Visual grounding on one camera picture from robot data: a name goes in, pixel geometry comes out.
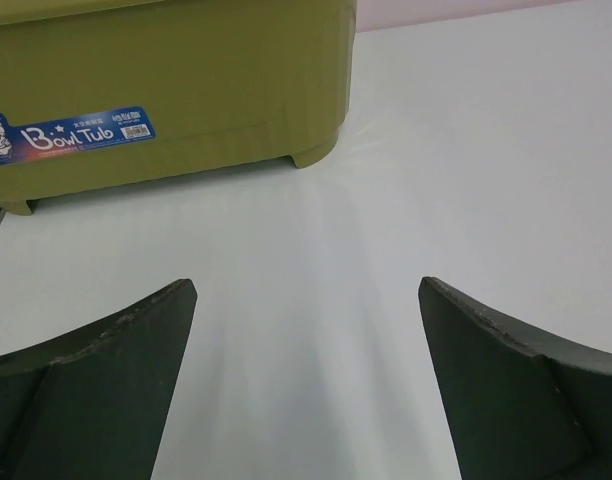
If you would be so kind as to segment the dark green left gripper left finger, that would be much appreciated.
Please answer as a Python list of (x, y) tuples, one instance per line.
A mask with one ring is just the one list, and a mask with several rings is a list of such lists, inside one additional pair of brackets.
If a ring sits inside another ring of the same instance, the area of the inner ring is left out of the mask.
[(148, 479), (197, 301), (179, 279), (0, 356), (0, 479)]

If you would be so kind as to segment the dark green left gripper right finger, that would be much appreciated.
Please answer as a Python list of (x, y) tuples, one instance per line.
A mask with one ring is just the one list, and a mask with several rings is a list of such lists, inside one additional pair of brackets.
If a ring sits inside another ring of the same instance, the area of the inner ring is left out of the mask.
[(612, 479), (612, 354), (435, 277), (418, 298), (464, 479)]

